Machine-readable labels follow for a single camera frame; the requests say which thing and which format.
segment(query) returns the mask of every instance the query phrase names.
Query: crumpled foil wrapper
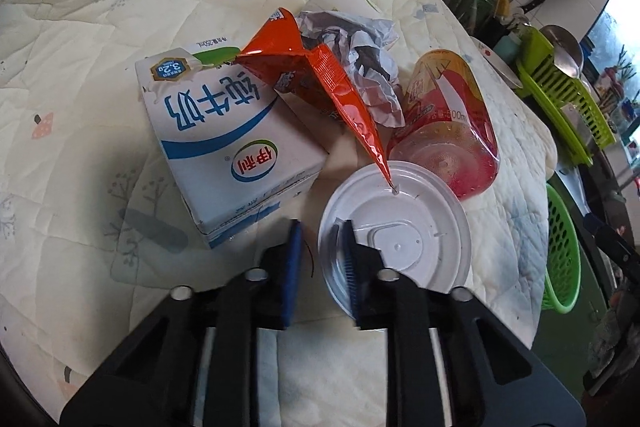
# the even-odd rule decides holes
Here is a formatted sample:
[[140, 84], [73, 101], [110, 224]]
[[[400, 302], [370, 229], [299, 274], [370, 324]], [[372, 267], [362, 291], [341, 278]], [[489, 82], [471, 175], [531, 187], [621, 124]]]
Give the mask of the crumpled foil wrapper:
[[296, 17], [308, 49], [326, 44], [351, 79], [373, 120], [386, 127], [404, 127], [394, 88], [398, 65], [385, 47], [398, 39], [393, 21], [342, 12], [300, 12]]
[[[593, 378], [598, 378], [609, 366], [616, 354], [618, 344], [623, 340], [625, 328], [621, 327], [620, 318], [623, 317], [626, 324], [631, 317], [629, 309], [633, 310], [635, 300], [631, 295], [632, 284], [625, 279], [618, 291], [629, 295], [622, 295], [618, 301], [619, 304], [607, 310], [596, 326], [587, 350], [588, 369]], [[632, 322], [625, 334], [626, 346], [611, 372], [612, 377], [626, 375], [640, 359], [640, 325]]]

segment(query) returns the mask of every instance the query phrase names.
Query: screw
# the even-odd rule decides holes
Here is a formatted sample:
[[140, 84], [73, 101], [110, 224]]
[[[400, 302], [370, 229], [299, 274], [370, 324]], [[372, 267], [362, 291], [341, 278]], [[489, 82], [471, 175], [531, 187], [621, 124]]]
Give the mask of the screw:
[[396, 270], [391, 270], [390, 268], [383, 268], [378, 272], [378, 279], [384, 282], [393, 282], [400, 279], [398, 272]]
[[193, 289], [188, 286], [176, 286], [169, 295], [174, 301], [188, 301], [193, 296]]
[[269, 274], [262, 268], [252, 268], [244, 272], [244, 278], [251, 282], [264, 281]]
[[458, 302], [469, 302], [474, 297], [473, 293], [462, 286], [453, 288], [451, 296]]

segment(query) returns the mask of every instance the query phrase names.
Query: knife handle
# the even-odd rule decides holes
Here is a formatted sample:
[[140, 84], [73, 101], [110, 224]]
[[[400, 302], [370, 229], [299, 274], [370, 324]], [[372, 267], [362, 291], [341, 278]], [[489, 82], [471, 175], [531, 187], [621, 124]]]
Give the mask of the knife handle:
[[530, 3], [527, 3], [523, 6], [520, 6], [520, 8], [522, 9], [522, 11], [527, 14], [529, 13], [531, 10], [533, 10], [534, 8], [537, 8], [538, 6], [540, 6], [544, 1], [546, 0], [533, 0]]

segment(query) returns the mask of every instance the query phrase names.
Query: metal spoon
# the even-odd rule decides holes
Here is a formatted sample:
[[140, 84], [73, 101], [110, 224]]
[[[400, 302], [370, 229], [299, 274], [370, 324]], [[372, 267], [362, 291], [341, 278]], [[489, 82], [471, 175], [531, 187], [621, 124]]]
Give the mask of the metal spoon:
[[554, 65], [562, 73], [572, 78], [580, 78], [580, 68], [566, 49], [554, 44]]

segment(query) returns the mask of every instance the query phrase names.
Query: white plate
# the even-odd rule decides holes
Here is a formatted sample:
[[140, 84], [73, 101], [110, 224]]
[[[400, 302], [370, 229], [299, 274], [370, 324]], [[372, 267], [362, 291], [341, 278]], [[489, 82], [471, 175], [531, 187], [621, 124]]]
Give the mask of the white plate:
[[476, 45], [476, 48], [480, 50], [482, 57], [491, 64], [492, 68], [494, 68], [495, 72], [500, 75], [500, 78], [504, 80], [504, 83], [507, 84], [507, 86], [511, 89], [522, 89], [522, 82], [518, 76], [511, 71], [511, 68], [508, 67], [504, 60], [498, 57], [491, 48], [485, 46], [475, 37], [471, 37], [471, 40]]
[[382, 252], [385, 266], [441, 293], [466, 281], [471, 233], [465, 211], [435, 174], [408, 162], [388, 162], [399, 189], [392, 194], [376, 165], [354, 172], [327, 203], [318, 233], [318, 253], [329, 292], [350, 314], [338, 231], [351, 219], [356, 241]]

